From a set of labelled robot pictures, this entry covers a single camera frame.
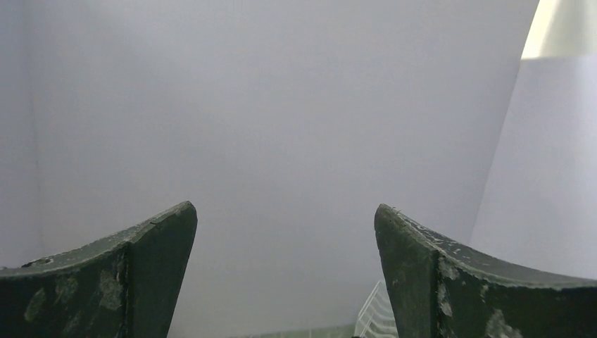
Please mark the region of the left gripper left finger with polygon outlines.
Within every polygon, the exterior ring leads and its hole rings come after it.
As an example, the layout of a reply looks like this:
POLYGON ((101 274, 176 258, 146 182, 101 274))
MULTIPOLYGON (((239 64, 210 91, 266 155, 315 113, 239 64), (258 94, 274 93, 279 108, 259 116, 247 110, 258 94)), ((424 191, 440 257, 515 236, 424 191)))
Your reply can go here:
POLYGON ((182 202, 78 249, 1 269, 2 337, 167 337, 197 229, 182 202))

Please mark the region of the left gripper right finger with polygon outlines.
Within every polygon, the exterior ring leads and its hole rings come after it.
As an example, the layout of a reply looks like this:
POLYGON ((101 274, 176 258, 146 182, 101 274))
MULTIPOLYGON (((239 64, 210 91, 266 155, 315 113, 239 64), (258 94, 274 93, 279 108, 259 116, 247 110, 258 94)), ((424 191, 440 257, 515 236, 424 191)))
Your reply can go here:
POLYGON ((375 237, 400 337, 596 337, 596 281, 509 263, 388 205, 375 237))

